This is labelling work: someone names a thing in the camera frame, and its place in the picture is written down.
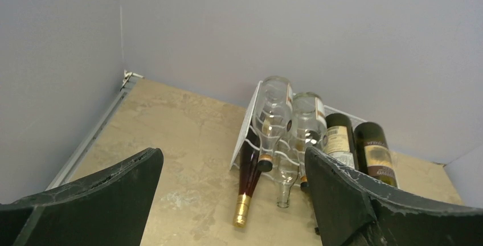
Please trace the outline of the green bottle cream label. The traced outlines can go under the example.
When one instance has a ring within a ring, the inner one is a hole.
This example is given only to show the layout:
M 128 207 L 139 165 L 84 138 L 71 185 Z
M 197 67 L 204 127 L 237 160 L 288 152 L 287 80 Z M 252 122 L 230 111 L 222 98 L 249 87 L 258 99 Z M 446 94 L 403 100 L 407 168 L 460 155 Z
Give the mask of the green bottle cream label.
M 359 170 L 352 123 L 348 116 L 333 113 L 327 116 L 326 143 L 323 152 L 346 166 Z

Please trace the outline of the clear bottle with black cap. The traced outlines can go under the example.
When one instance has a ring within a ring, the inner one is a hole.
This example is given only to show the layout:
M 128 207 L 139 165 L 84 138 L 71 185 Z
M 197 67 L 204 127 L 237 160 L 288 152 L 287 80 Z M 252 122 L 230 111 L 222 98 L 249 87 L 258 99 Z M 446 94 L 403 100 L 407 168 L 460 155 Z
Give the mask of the clear bottle with black cap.
M 260 139 L 257 169 L 270 172 L 279 139 L 292 127 L 293 91 L 290 81 L 270 76 L 260 84 L 252 115 L 252 126 Z

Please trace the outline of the green bottle brown label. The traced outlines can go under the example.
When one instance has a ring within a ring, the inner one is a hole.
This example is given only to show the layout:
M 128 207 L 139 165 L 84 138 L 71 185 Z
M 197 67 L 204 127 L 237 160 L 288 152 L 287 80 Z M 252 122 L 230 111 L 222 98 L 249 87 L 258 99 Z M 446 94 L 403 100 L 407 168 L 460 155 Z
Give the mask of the green bottle brown label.
M 359 171 L 397 187 L 393 160 L 383 128 L 374 122 L 364 122 L 354 129 Z

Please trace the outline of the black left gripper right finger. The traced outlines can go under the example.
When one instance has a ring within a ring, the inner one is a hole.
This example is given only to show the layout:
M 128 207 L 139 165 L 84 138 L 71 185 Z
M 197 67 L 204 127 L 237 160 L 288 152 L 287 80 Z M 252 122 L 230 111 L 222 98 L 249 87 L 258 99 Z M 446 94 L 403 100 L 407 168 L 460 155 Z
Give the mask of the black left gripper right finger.
M 424 198 L 310 147 L 306 174 L 323 245 L 481 245 L 482 209 Z

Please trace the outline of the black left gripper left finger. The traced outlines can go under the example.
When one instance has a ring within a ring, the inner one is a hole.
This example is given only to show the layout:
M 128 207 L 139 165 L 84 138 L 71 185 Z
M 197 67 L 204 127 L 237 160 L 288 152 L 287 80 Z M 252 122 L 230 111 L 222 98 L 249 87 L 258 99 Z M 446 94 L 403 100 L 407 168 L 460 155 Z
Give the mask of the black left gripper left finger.
M 140 245 L 163 167 L 147 148 L 111 167 L 1 205 L 2 245 Z

